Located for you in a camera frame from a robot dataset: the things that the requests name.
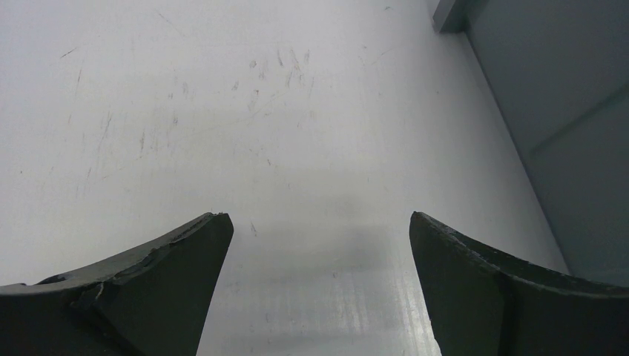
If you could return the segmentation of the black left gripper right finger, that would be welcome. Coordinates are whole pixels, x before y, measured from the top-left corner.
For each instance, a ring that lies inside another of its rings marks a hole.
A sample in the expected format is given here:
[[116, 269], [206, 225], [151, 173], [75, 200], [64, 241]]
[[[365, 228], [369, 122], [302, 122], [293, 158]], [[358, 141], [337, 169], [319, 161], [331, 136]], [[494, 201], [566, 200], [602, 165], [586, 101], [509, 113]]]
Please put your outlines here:
[[411, 216], [409, 241], [443, 355], [626, 355], [628, 289], [572, 277]]

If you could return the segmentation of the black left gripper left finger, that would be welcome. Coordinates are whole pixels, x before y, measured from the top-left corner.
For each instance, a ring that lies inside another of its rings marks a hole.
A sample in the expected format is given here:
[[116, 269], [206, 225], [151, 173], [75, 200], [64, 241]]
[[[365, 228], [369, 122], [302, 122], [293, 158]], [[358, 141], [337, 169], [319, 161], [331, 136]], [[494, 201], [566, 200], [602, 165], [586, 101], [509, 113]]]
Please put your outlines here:
[[97, 263], [1, 287], [3, 355], [195, 355], [234, 234], [206, 213]]

